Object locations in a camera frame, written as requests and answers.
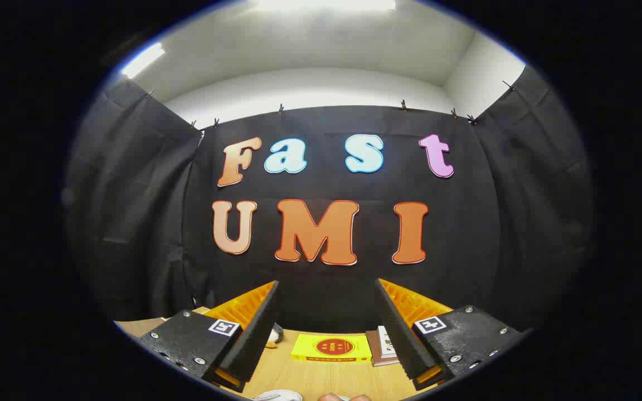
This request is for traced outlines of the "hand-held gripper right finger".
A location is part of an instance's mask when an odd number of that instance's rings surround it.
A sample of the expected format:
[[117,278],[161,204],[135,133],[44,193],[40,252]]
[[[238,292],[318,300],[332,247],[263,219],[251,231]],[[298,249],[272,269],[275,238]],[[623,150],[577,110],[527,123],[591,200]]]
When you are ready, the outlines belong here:
[[377,279],[378,315],[416,390],[465,376],[521,340],[516,330],[474,305],[456,309]]

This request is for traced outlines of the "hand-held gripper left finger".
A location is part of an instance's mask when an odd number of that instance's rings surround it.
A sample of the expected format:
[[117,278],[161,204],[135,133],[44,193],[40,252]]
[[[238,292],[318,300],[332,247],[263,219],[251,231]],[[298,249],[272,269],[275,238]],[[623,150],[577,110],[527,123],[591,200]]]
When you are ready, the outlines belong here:
[[204,313],[182,310],[138,344],[197,380],[241,393],[279,317],[279,288],[273,280]]

